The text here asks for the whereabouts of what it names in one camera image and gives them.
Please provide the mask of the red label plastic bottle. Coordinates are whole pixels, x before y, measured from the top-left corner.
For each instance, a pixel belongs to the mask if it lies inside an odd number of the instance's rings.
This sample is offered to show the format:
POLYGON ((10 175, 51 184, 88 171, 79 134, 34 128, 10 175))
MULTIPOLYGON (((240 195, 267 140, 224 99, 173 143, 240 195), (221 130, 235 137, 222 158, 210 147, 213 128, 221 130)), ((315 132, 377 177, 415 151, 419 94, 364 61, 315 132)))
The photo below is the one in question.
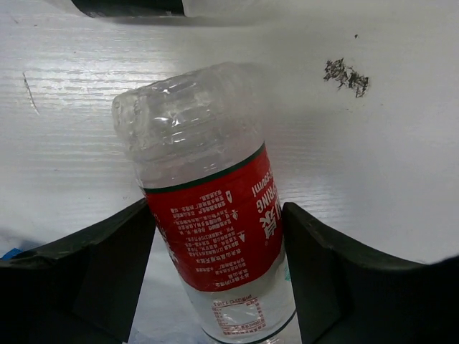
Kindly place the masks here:
POLYGON ((295 316, 256 64, 224 62, 114 97, 115 132, 201 328, 278 343, 295 316))

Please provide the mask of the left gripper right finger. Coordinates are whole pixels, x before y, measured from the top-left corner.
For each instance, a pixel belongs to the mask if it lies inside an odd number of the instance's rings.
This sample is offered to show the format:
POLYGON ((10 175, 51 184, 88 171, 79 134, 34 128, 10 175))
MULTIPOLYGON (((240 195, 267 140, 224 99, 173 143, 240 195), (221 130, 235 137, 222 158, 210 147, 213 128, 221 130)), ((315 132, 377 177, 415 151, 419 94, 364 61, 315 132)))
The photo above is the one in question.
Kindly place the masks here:
POLYGON ((395 257, 290 202, 283 226, 303 343, 458 341, 457 257, 395 257))

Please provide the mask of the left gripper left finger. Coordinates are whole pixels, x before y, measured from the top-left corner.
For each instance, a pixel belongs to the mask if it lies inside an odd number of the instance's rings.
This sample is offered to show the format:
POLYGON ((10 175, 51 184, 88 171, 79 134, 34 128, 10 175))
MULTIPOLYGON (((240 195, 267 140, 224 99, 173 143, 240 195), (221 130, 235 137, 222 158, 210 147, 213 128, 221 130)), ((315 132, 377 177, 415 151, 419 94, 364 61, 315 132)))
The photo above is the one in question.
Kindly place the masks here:
POLYGON ((144 200, 1 261, 3 343, 125 343, 156 223, 144 200))

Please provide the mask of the black label plastic bottle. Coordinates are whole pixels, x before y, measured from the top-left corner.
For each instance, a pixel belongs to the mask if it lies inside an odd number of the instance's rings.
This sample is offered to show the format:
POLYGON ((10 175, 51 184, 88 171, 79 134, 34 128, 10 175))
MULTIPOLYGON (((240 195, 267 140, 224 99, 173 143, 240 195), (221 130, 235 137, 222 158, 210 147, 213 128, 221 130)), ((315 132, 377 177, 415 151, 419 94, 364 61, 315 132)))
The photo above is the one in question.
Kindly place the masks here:
POLYGON ((77 0, 72 3, 83 14, 95 17, 233 17, 258 14, 275 6, 274 1, 246 0, 77 0))

